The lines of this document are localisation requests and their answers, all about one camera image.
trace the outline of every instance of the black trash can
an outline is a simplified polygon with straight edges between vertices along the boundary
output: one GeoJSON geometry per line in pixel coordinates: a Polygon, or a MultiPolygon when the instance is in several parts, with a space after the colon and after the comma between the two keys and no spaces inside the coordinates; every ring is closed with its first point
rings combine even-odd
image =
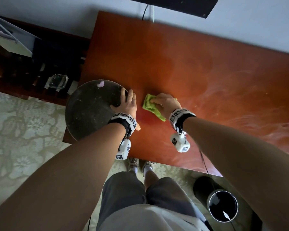
{"type": "Polygon", "coordinates": [[[238,214],[236,198],[207,176],[198,178],[193,186],[195,197],[219,222],[230,222],[238,214]]]}

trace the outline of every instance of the white marker cube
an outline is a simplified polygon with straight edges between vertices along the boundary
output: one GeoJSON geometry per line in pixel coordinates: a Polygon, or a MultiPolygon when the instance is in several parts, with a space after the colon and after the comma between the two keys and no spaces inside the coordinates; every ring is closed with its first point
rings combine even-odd
{"type": "Polygon", "coordinates": [[[179,135],[178,133],[175,133],[171,135],[170,141],[176,147],[178,152],[187,152],[190,148],[190,144],[183,134],[179,135]]]}
{"type": "Polygon", "coordinates": [[[117,152],[116,159],[127,159],[128,152],[131,149],[131,140],[124,140],[119,149],[120,151],[117,152]]]}

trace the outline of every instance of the floor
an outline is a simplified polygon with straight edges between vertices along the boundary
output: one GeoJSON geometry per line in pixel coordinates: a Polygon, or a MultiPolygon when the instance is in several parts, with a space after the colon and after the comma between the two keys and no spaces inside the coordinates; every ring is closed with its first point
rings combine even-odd
{"type": "MultiPolygon", "coordinates": [[[[35,98],[22,100],[0,93],[0,204],[43,163],[69,146],[62,142],[66,127],[64,111],[63,106],[35,98]]],[[[108,177],[125,170],[123,161],[115,161],[108,177]]],[[[215,231],[233,230],[230,223],[214,220],[193,195],[193,183],[203,175],[202,173],[163,164],[157,164],[154,171],[159,177],[168,176],[175,179],[215,231]]],[[[137,173],[137,177],[143,182],[141,172],[137,173]]],[[[213,179],[232,192],[238,200],[239,212],[233,221],[235,229],[250,230],[252,210],[248,204],[224,178],[214,176],[213,179]]],[[[92,214],[89,227],[92,231],[95,230],[99,210],[100,201],[92,214]]]]}

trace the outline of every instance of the green cloth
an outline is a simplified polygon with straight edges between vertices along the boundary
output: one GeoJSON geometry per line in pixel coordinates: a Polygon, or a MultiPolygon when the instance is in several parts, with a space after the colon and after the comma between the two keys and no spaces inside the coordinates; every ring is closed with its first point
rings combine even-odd
{"type": "Polygon", "coordinates": [[[164,122],[164,121],[166,121],[166,118],[164,118],[162,116],[162,114],[158,111],[158,109],[155,107],[155,104],[150,102],[150,100],[155,98],[155,97],[156,96],[154,96],[154,95],[147,94],[147,96],[145,97],[144,105],[142,106],[142,108],[144,110],[147,110],[149,112],[154,113],[159,119],[161,119],[164,122]]]}

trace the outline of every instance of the forearm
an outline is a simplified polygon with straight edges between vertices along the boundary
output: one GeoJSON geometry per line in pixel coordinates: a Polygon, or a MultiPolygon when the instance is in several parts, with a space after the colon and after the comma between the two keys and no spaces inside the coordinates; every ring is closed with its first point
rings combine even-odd
{"type": "Polygon", "coordinates": [[[289,155],[258,138],[199,118],[186,119],[183,129],[272,230],[289,225],[289,155]]]}
{"type": "Polygon", "coordinates": [[[121,124],[108,124],[42,165],[0,206],[0,229],[82,229],[124,135],[121,124]]]}

